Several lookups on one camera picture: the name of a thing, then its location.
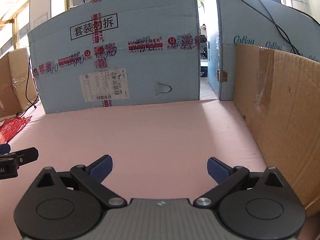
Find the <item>cardboard flap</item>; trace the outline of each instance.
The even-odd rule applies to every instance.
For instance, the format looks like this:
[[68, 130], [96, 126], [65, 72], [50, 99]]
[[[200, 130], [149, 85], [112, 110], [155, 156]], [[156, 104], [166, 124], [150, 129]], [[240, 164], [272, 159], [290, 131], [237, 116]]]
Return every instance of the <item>cardboard flap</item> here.
[[0, 117], [22, 113], [16, 91], [12, 85], [9, 53], [0, 59]]
[[36, 87], [33, 82], [32, 74], [29, 66], [29, 58], [27, 48], [15, 49], [9, 53], [9, 64], [12, 77], [12, 84], [16, 90], [18, 100], [22, 109], [25, 111], [30, 103], [26, 98], [26, 85], [29, 73], [27, 96], [31, 102], [37, 97]]
[[239, 45], [234, 101], [267, 165], [281, 171], [309, 216], [320, 212], [320, 64]]

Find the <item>wall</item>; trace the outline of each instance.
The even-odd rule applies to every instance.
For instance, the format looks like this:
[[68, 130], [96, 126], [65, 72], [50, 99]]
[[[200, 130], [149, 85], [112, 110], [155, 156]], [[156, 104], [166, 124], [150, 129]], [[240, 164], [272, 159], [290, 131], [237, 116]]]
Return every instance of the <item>wall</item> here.
[[30, 29], [51, 18], [51, 0], [30, 0]]
[[311, 8], [311, 16], [320, 22], [320, 0], [309, 0]]

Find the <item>black clamp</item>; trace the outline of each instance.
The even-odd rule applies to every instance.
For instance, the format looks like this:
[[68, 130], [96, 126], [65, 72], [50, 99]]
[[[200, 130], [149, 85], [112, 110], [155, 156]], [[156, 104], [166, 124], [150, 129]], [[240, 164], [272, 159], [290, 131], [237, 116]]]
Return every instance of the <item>black clamp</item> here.
[[[0, 147], [1, 153], [10, 152], [8, 144], [0, 145]], [[13, 153], [0, 154], [0, 179], [17, 177], [21, 165], [34, 162], [38, 157], [38, 151], [34, 147]]]
[[225, 227], [244, 238], [298, 236], [306, 213], [277, 168], [250, 172], [243, 166], [231, 168], [212, 157], [207, 170], [219, 185], [197, 198], [194, 206], [214, 210]]
[[73, 239], [94, 227], [105, 211], [126, 206], [124, 198], [101, 184], [112, 166], [112, 158], [104, 155], [87, 167], [79, 164], [70, 171], [42, 169], [14, 211], [21, 235]]
[[[68, 240], [91, 233], [108, 214], [114, 214], [114, 219], [121, 217], [128, 221], [119, 214], [130, 210], [132, 202], [128, 205], [124, 198], [101, 184], [112, 167], [112, 158], [104, 155], [89, 166], [79, 164], [70, 171], [56, 172], [53, 167], [42, 169], [14, 211], [21, 235], [30, 239]], [[279, 240], [298, 236], [306, 213], [277, 168], [250, 172], [243, 166], [231, 168], [213, 157], [208, 160], [207, 170], [219, 185], [197, 198], [193, 206], [187, 205], [184, 214], [196, 210], [194, 214], [200, 215], [199, 209], [208, 209], [212, 212], [201, 210], [208, 218], [204, 227], [232, 232], [244, 239]], [[146, 204], [142, 205], [141, 216], [147, 212], [147, 206], [149, 211], [155, 209], [148, 200], [142, 199], [139, 203]], [[156, 203], [156, 207], [163, 203], [165, 201]], [[173, 217], [176, 225], [186, 222], [180, 216]], [[214, 223], [216, 218], [219, 228]], [[144, 224], [140, 226], [139, 230], [144, 230]], [[97, 235], [109, 239], [103, 232]]]

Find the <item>shipping label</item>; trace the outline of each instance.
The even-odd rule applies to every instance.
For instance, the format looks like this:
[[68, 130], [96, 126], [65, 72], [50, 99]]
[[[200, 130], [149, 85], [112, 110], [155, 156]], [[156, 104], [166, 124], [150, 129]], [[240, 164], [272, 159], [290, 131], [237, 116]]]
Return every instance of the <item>shipping label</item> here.
[[93, 15], [91, 20], [70, 27], [70, 38], [75, 40], [84, 36], [92, 35], [94, 40], [99, 40], [102, 32], [118, 28], [118, 14], [106, 16]]
[[125, 68], [84, 74], [79, 78], [85, 102], [130, 98]]

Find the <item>window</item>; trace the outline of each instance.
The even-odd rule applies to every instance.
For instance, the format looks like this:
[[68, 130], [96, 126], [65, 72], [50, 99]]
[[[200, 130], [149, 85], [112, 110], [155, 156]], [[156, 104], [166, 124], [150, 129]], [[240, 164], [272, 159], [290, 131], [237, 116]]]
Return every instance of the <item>window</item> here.
[[4, 25], [4, 27], [0, 31], [0, 47], [6, 44], [11, 38], [12, 38], [12, 23], [8, 23]]
[[24, 26], [26, 26], [29, 23], [29, 11], [30, 6], [28, 5], [18, 14], [17, 19], [19, 30], [21, 30]]
[[0, 57], [29, 47], [29, 0], [0, 0]]

